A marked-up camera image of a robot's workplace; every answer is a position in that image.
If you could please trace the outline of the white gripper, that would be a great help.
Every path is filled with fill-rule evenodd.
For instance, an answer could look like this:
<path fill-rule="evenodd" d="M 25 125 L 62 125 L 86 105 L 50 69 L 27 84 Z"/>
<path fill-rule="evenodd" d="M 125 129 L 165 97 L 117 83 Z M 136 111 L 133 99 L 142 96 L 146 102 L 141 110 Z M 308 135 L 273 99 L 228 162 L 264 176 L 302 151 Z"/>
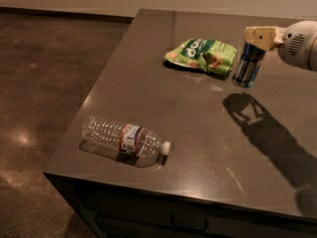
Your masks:
<path fill-rule="evenodd" d="M 278 48 L 286 64 L 317 71 L 317 22 L 301 21 L 286 29 L 277 26 L 247 27 L 244 41 L 266 52 Z"/>

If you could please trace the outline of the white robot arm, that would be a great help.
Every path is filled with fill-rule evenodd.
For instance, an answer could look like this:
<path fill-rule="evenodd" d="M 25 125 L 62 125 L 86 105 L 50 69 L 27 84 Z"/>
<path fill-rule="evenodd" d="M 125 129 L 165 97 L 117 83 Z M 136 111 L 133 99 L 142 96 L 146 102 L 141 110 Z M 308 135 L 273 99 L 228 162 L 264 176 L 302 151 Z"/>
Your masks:
<path fill-rule="evenodd" d="M 316 21 L 301 21 L 286 28 L 247 27 L 244 41 L 266 52 L 277 49 L 278 56 L 286 64 L 317 71 Z"/>

